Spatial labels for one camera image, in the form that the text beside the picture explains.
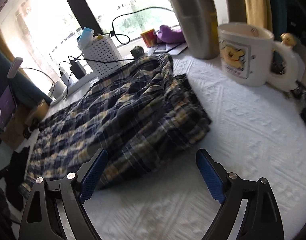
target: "black charger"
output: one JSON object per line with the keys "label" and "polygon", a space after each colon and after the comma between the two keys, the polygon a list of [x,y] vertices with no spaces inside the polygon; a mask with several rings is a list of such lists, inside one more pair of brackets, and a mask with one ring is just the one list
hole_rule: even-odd
{"label": "black charger", "polygon": [[70,70],[77,79],[81,79],[86,75],[86,70],[83,68],[83,66],[80,64],[80,62],[77,59],[70,60],[70,63],[71,63]]}

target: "plaid fabric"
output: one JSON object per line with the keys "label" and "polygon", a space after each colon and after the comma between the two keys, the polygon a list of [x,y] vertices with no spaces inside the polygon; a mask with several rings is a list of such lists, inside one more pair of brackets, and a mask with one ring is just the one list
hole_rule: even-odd
{"label": "plaid fabric", "polygon": [[40,123],[21,193],[39,176],[76,172],[98,148],[109,155],[99,187],[142,176],[201,140],[210,122],[170,55],[141,58]]}

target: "white storage basket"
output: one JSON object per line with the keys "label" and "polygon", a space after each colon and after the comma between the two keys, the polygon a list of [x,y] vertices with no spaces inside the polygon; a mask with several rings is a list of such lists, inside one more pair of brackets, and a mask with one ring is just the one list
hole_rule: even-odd
{"label": "white storage basket", "polygon": [[[114,61],[123,59],[109,35],[105,35],[104,38],[97,41],[92,46],[84,49],[82,55],[85,59],[100,61]],[[99,63],[87,60],[87,63],[99,79],[114,73],[123,66],[123,61],[114,63]]]}

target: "red can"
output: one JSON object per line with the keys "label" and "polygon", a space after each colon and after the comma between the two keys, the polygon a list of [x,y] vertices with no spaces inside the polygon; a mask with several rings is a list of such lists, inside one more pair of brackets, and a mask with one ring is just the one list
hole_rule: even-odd
{"label": "red can", "polygon": [[145,42],[146,47],[150,48],[157,45],[157,35],[155,29],[150,29],[141,33],[142,39]]}

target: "mug handle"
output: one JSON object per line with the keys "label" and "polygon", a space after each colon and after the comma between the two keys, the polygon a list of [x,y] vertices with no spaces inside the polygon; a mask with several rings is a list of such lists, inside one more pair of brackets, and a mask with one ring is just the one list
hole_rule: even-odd
{"label": "mug handle", "polygon": [[285,73],[283,75],[279,75],[270,72],[267,82],[277,89],[285,92],[296,89],[296,79],[299,66],[293,50],[279,41],[273,42],[273,49],[275,49],[276,52],[282,56],[285,66]]}

